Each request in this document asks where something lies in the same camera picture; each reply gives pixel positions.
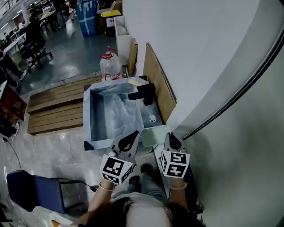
metal sink basin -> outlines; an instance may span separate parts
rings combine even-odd
[[[136,77],[131,79],[148,83]],[[143,99],[128,99],[129,93],[137,91],[128,80],[96,83],[84,92],[85,150],[107,150],[113,139],[125,132],[162,125],[155,102],[145,106]],[[150,115],[156,117],[155,122],[149,120]]]

storage box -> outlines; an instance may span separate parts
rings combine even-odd
[[[120,16],[120,11],[118,11],[117,9],[110,10],[103,12],[101,15],[104,21],[106,36],[115,36],[114,17]]]
[[[94,0],[77,5],[77,15],[82,34],[85,37],[96,34],[96,12],[97,5]]]

black faucet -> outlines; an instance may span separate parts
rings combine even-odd
[[[137,87],[138,92],[128,94],[129,100],[136,100],[143,98],[146,106],[153,103],[156,87],[153,83],[145,84]]]

white bottle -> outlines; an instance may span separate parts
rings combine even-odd
[[[101,55],[101,61],[99,66],[101,68],[102,76],[105,81],[115,80],[119,78],[122,73],[121,63],[118,56],[112,53],[110,50],[115,50],[114,48],[108,47],[108,51],[105,55]]]

blue bin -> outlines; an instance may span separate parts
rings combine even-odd
[[[77,5],[77,15],[84,37],[96,34],[97,5],[94,0]]]

